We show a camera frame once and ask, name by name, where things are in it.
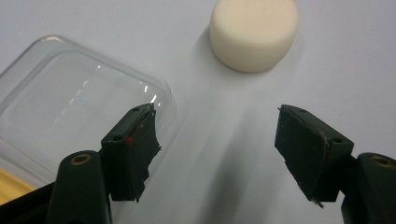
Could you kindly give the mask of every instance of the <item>white table surface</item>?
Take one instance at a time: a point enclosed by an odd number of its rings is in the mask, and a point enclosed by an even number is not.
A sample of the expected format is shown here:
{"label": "white table surface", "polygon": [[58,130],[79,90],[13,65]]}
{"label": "white table surface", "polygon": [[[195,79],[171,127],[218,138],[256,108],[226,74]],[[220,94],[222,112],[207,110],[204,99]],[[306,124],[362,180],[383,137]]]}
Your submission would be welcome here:
{"label": "white table surface", "polygon": [[355,143],[396,158],[396,1],[296,0],[300,28],[274,69],[235,72],[213,55],[216,1],[0,1],[0,71],[44,35],[64,35],[162,77],[174,138],[140,203],[114,223],[343,223],[320,209],[274,147],[277,108],[296,105]]}

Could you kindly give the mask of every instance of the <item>clear plastic container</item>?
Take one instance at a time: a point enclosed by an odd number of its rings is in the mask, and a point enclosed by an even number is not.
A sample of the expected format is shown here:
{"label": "clear plastic container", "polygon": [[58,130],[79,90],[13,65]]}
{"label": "clear plastic container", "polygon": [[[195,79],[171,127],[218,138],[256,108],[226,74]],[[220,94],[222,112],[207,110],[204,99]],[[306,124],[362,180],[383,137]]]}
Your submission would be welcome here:
{"label": "clear plastic container", "polygon": [[37,40],[0,76],[0,167],[41,187],[132,107],[154,103],[161,143],[176,107],[167,84],[60,36]]}

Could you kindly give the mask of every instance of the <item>white foam cylinder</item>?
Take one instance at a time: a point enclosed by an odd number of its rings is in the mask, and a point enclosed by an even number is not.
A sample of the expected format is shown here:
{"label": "white foam cylinder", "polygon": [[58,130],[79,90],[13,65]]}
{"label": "white foam cylinder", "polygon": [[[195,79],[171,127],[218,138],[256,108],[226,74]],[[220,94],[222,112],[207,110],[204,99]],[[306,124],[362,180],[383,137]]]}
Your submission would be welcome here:
{"label": "white foam cylinder", "polygon": [[298,23],[294,0],[219,0],[210,20],[210,42],[227,66],[260,72],[285,57]]}

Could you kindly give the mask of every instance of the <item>red dot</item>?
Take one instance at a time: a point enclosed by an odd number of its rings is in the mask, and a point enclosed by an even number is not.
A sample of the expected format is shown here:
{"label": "red dot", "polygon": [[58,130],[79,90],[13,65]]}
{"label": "red dot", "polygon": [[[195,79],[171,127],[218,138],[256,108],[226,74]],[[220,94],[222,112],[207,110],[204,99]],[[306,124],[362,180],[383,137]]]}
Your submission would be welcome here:
{"label": "red dot", "polygon": [[127,137],[127,138],[125,138],[124,142],[125,142],[125,145],[129,146],[134,142],[134,139],[132,137]]}

